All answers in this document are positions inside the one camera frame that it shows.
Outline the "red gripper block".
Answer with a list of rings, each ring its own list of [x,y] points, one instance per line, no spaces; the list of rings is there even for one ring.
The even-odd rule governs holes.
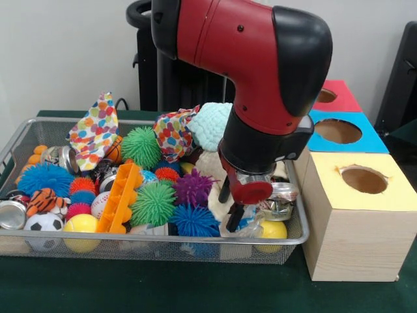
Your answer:
[[[226,229],[233,233],[244,214],[244,205],[257,204],[271,196],[273,190],[271,177],[274,173],[274,166],[265,173],[246,173],[233,167],[223,156],[220,148],[218,148],[218,155],[222,168],[226,172],[226,178],[219,193],[219,202],[226,203],[230,197],[234,199],[226,224]]]

